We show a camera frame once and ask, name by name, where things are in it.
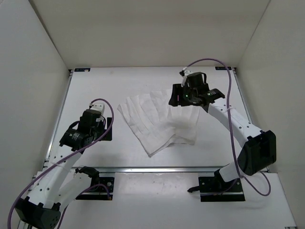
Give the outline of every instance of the white cloth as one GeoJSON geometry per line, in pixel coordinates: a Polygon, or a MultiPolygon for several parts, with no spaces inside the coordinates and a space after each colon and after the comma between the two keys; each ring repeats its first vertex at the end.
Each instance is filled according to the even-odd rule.
{"type": "Polygon", "coordinates": [[[200,108],[169,106],[171,93],[171,90],[162,90],[128,97],[118,106],[148,156],[172,143],[195,143],[200,108]]]}

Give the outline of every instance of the beige wall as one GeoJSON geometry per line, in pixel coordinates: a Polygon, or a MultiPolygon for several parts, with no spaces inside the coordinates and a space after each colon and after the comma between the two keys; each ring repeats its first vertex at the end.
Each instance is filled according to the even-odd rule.
{"type": "Polygon", "coordinates": [[[236,66],[268,1],[31,0],[69,68],[236,66]]]}
{"type": "Polygon", "coordinates": [[[305,1],[271,0],[238,65],[254,120],[277,136],[277,163],[299,227],[305,228],[305,1]]]}
{"type": "Polygon", "coordinates": [[[69,72],[27,0],[0,4],[0,31],[0,228],[6,229],[12,203],[41,169],[69,72]]]}

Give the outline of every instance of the purple cable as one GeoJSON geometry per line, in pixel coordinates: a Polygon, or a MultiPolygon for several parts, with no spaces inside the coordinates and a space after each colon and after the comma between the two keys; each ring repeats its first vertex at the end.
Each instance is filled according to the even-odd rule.
{"type": "MultiPolygon", "coordinates": [[[[109,132],[110,128],[112,127],[113,121],[114,121],[114,111],[113,111],[113,108],[111,107],[110,103],[109,103],[107,100],[101,99],[101,98],[99,98],[99,99],[94,99],[91,103],[94,103],[94,102],[96,102],[96,101],[104,101],[104,102],[109,106],[109,108],[110,108],[110,110],[111,110],[112,120],[111,120],[111,123],[110,123],[110,125],[109,125],[109,128],[108,128],[108,129],[107,129],[98,139],[96,139],[94,142],[92,142],[92,143],[90,143],[89,145],[87,145],[87,146],[85,146],[85,147],[83,147],[83,148],[81,148],[81,149],[79,149],[79,150],[77,150],[77,151],[71,153],[70,155],[64,157],[63,159],[59,160],[59,161],[57,162],[57,164],[62,163],[63,161],[69,159],[70,157],[76,155],[77,153],[82,152],[82,151],[84,151],[86,148],[89,148],[90,146],[92,146],[92,145],[94,145],[95,143],[99,142],[99,141],[109,132]]],[[[12,217],[14,208],[15,208],[15,206],[16,206],[18,200],[22,197],[22,195],[23,195],[23,194],[24,194],[24,193],[25,193],[25,192],[26,192],[26,191],[27,191],[27,190],[37,181],[37,180],[39,180],[40,178],[42,178],[44,175],[46,175],[48,172],[50,172],[50,171],[51,171],[52,169],[54,169],[56,166],[57,166],[57,165],[52,165],[51,167],[49,167],[49,168],[47,168],[46,170],[44,170],[40,175],[38,175],[34,180],[32,180],[32,181],[24,188],[24,190],[22,190],[22,191],[20,192],[20,194],[17,196],[17,198],[15,199],[13,205],[12,205],[11,208],[10,208],[10,212],[9,212],[9,216],[8,216],[8,222],[7,222],[7,224],[8,224],[8,229],[11,229],[11,217],[12,217]]]]}
{"type": "MultiPolygon", "coordinates": [[[[99,186],[102,186],[102,187],[106,190],[106,192],[107,192],[107,197],[108,197],[108,199],[110,199],[109,190],[108,190],[108,188],[107,188],[105,185],[103,185],[103,184],[92,185],[91,187],[89,187],[89,188],[85,189],[84,191],[82,191],[82,192],[80,193],[80,195],[83,194],[84,192],[89,191],[90,189],[92,189],[92,188],[94,188],[94,187],[99,187],[99,186]]],[[[61,223],[62,223],[62,221],[63,221],[63,217],[65,216],[67,207],[66,207],[66,208],[63,210],[63,212],[62,212],[61,219],[59,220],[57,229],[59,229],[59,228],[61,227],[61,223]]]]}
{"type": "MultiPolygon", "coordinates": [[[[218,59],[214,59],[214,58],[203,58],[203,59],[199,59],[197,61],[194,61],[193,63],[190,63],[189,65],[187,65],[183,70],[185,71],[188,67],[192,66],[193,64],[195,63],[198,63],[200,61],[215,61],[215,62],[218,62],[220,64],[222,64],[224,66],[224,68],[227,70],[228,72],[228,75],[229,75],[229,88],[228,88],[228,94],[227,94],[227,107],[230,107],[230,94],[231,94],[231,87],[232,87],[232,77],[231,77],[231,73],[230,73],[230,70],[229,68],[225,65],[224,62],[218,60],[218,59]]],[[[232,147],[232,152],[233,152],[233,159],[234,159],[234,164],[235,164],[235,167],[236,167],[236,171],[237,171],[237,174],[239,176],[239,178],[245,178],[245,180],[249,183],[249,185],[260,195],[266,197],[268,195],[270,195],[271,193],[271,185],[270,185],[270,181],[268,180],[267,176],[263,174],[263,176],[265,177],[265,179],[267,180],[267,183],[268,183],[268,186],[269,186],[269,191],[267,194],[263,194],[261,193],[260,191],[257,190],[257,188],[254,187],[254,185],[246,178],[246,177],[243,177],[241,176],[240,174],[240,171],[239,171],[239,166],[238,166],[238,162],[237,162],[237,158],[236,158],[236,151],[235,151],[235,145],[234,145],[234,135],[233,135],[233,126],[232,126],[232,119],[231,119],[231,111],[230,109],[228,109],[228,120],[229,120],[229,130],[230,130],[230,137],[231,137],[231,147],[232,147]]]]}

